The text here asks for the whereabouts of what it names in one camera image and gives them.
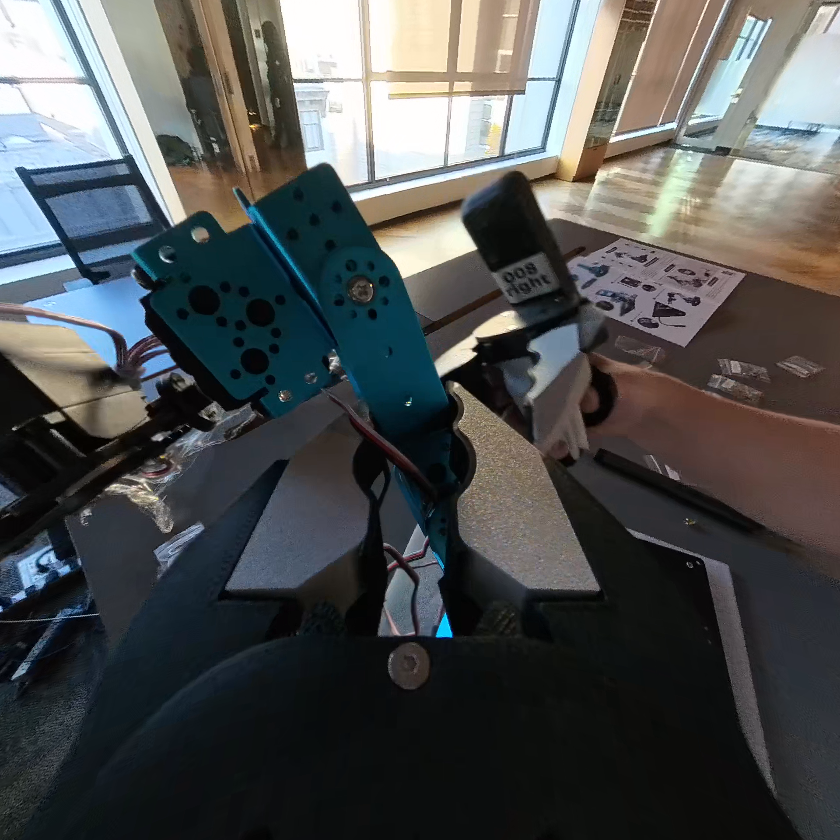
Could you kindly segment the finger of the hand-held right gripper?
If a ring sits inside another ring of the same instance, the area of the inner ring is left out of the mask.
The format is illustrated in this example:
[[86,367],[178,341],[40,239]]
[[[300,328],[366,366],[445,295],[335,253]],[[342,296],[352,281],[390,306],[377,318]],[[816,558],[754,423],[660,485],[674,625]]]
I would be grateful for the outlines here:
[[531,339],[523,356],[504,362],[504,382],[519,410],[579,408],[585,393],[579,326],[566,324]]

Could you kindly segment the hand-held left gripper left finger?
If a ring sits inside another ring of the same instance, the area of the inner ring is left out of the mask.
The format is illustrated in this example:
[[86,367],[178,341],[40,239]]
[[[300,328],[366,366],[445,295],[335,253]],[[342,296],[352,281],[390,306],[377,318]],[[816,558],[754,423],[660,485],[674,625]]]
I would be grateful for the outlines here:
[[377,634],[387,582],[381,496],[387,461],[337,420],[288,462],[225,585],[293,616],[329,604],[350,634]]

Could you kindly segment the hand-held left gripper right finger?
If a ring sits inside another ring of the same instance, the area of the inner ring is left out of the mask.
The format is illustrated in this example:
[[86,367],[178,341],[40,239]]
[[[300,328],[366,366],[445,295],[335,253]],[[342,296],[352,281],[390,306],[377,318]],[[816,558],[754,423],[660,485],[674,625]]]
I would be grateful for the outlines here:
[[542,605],[598,604],[601,587],[539,451],[461,384],[447,390],[465,453],[439,582],[451,633],[472,635],[497,603],[525,623]]

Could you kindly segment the blue toy robot arm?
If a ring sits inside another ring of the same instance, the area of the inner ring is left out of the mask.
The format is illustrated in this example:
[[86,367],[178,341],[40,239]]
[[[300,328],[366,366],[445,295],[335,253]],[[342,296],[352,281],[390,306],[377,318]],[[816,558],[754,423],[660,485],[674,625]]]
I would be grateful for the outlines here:
[[[330,388],[335,352],[371,422],[334,400],[358,433],[381,450],[440,568],[447,525],[466,474],[454,443],[448,383],[491,410],[471,347],[435,365],[410,295],[376,244],[335,170],[320,164],[281,189],[244,203],[250,222],[226,234],[209,213],[165,230],[133,254],[145,273],[145,323],[190,380],[172,374],[146,402],[121,336],[106,365],[72,330],[2,321],[2,481],[23,496],[2,511],[2,551],[16,550],[54,521],[162,455],[188,428],[208,431],[213,403],[283,417]],[[607,534],[606,511],[572,481],[583,510],[572,523],[583,550]],[[598,604],[541,605],[525,623],[501,603],[472,637],[529,635],[579,644],[597,659],[677,676],[721,656],[706,572],[677,571],[664,549],[586,558],[602,590]]]

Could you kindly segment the robot arm instruction booklet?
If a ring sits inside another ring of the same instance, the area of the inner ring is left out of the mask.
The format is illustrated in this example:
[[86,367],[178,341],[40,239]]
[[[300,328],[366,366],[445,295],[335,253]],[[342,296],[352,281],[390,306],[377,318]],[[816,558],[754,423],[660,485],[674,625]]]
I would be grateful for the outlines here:
[[744,274],[620,238],[569,262],[581,294],[606,316],[686,347]]

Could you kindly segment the person's right forearm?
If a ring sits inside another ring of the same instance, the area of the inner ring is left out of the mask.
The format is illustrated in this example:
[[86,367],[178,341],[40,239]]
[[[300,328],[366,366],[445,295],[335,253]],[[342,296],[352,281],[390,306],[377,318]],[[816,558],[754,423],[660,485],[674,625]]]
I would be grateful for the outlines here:
[[661,374],[641,430],[678,472],[769,529],[838,553],[839,428],[764,411]]

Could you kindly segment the empty black desk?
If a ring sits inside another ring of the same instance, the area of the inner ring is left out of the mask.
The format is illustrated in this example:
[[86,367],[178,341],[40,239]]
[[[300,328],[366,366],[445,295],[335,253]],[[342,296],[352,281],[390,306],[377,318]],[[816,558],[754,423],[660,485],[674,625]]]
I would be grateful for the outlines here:
[[141,334],[145,329],[144,308],[140,301],[146,294],[146,289],[131,276],[126,276],[36,299],[27,306],[99,322],[128,336]]

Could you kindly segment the person's right hand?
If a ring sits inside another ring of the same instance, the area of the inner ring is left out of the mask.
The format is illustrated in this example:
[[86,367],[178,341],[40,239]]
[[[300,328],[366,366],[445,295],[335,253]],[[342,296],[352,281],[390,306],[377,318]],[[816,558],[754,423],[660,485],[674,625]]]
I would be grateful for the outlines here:
[[591,368],[591,383],[580,400],[580,415],[595,415],[598,423],[584,422],[585,443],[603,437],[631,439],[654,411],[669,380],[666,374],[641,364],[628,364],[591,352],[586,355]]

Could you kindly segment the large glass window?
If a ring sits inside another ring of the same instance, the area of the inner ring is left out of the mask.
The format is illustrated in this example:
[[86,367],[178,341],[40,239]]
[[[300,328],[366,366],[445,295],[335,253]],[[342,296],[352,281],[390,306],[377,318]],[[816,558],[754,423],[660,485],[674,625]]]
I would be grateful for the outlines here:
[[303,151],[380,186],[545,151],[580,2],[279,2]]
[[17,169],[118,159],[124,142],[64,2],[1,2],[1,254],[58,246]]

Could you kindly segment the white foam sheet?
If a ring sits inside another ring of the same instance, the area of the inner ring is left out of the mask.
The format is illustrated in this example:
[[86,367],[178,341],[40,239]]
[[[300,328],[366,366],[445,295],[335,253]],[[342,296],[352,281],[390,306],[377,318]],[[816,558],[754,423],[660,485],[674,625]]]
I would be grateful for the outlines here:
[[642,532],[632,529],[628,531],[636,539],[641,539],[660,548],[676,551],[703,565],[710,587],[710,596],[717,620],[717,628],[721,636],[721,646],[727,663],[731,692],[741,730],[771,793],[776,795],[770,756],[764,738],[759,704],[753,684],[749,652],[729,566],[726,563],[713,560],[697,552],[682,549]]

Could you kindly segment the mirrored wooden cabinet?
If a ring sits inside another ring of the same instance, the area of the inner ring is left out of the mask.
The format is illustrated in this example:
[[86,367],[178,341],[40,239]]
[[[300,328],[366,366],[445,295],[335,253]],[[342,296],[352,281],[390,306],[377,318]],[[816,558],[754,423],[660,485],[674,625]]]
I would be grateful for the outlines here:
[[157,139],[188,214],[228,229],[250,201],[303,172],[306,157],[280,2],[155,2],[192,134]]

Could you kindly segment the black mesh office chair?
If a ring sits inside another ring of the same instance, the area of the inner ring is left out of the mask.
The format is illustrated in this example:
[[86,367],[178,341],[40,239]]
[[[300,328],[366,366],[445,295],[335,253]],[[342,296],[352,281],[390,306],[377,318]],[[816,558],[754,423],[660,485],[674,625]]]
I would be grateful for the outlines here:
[[93,285],[128,276],[134,250],[172,227],[131,155],[15,172]]

